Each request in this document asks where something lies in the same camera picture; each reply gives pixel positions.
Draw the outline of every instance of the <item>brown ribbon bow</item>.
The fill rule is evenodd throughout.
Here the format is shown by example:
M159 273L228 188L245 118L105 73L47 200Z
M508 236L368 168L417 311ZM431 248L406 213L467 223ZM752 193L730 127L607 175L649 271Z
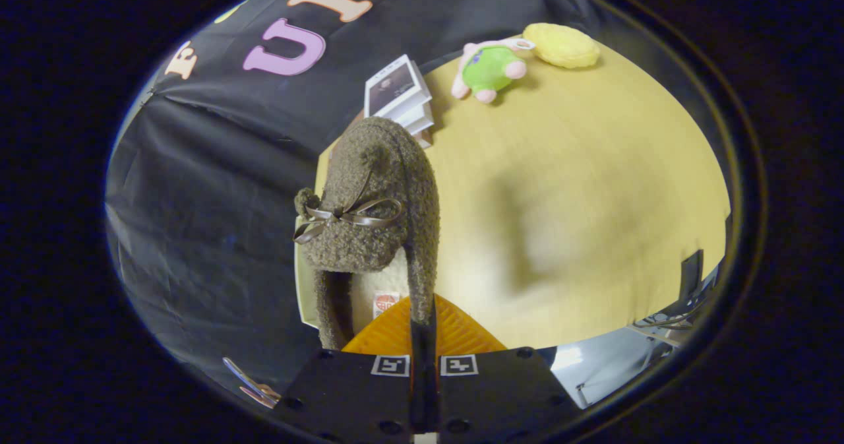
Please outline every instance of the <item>brown ribbon bow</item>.
M362 204L361 206L355 207L355 204L358 203L358 200L361 198L361 195L364 194L364 191L367 189L367 185L369 184L370 177L372 177L372 171L367 174L367 180L364 182L363 188L361 188L361 192L358 193L357 197L355 198L352 203L343 209L343 212L340 213L339 216L335 215L333 212L326 212L325 210L317 210L315 208L310 208L309 206L305 207L307 210L308 215L311 215L311 220L304 222L298 228L296 228L296 232L293 234L293 241L299 243L300 245L304 245L308 241L311 241L315 237L319 236L325 227L329 224L334 224L335 222L347 222L348 224L356 224L360 226L367 226L370 228L383 228L385 226L389 226L393 224L398 219L398 216L402 214L404 210L404 206L402 205L401 201L396 200L395 198L381 198L380 200L373 200L367 201L367 203ZM388 201L395 205L398 209L395 215L390 216L389 218L373 218L373 216L364 215L367 210L371 207L376 205L385 203ZM308 230L310 225L316 225L314 228Z

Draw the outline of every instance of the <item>screw hole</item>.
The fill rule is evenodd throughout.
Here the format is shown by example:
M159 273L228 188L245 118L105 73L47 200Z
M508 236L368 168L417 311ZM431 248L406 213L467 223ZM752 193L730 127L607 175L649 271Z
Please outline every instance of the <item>screw hole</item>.
M294 411L298 411L299 409L302 409L305 404L304 402L302 402L301 399L298 398L285 398L284 405L286 405L290 409L293 409Z
M402 425L395 421L382 421L381 423L378 423L378 427L384 434L393 435L402 432Z
M446 429L448 432L452 434L462 434L464 432L468 432L472 426L469 425L467 420L451 420L446 425Z
M509 437L504 439L504 442L513 442L513 441L516 441L518 439L527 437L529 434L530 434L530 432L527 432L527 431L519 431L519 432L516 432L516 434L510 435Z

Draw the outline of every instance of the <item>yellow plush pillow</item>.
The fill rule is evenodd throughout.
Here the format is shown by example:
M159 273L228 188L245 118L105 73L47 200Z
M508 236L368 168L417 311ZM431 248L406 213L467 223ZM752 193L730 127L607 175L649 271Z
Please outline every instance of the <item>yellow plush pillow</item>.
M570 26L531 23L522 36L536 44L533 52L540 59L564 68L592 66L601 53L593 39Z

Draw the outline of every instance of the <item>black fabric backdrop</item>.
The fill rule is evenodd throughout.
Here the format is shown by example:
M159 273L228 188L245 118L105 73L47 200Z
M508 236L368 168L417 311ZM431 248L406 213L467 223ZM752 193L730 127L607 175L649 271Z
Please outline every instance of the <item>black fabric backdrop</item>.
M174 41L174 51L191 41L192 74L165 75L169 58L162 61L109 162L109 246L135 311L175 359L258 411L221 359L281 392L319 347L296 305L292 198L313 185L317 156L361 110L364 81L401 54L427 72L466 42L512 36L537 21L573 26L666 86L723 159L712 113L688 74L655 36L599 0L372 1L343 23L317 5L248 0ZM320 34L322 59L294 77L244 71L259 44L299 53L292 42L262 40L280 18Z

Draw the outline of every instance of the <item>pink letter u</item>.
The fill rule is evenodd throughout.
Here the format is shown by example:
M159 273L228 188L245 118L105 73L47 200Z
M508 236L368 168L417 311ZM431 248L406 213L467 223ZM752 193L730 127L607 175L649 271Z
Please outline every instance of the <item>pink letter u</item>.
M292 77L308 71L322 54L325 53L325 40L317 33L299 28L298 26L287 25L287 19L278 19L272 23L264 32L263 39L287 38L293 42L299 42L305 47L296 58L284 58L272 53L266 53L264 47L257 46L247 55L243 62L244 69L262 69L284 77Z

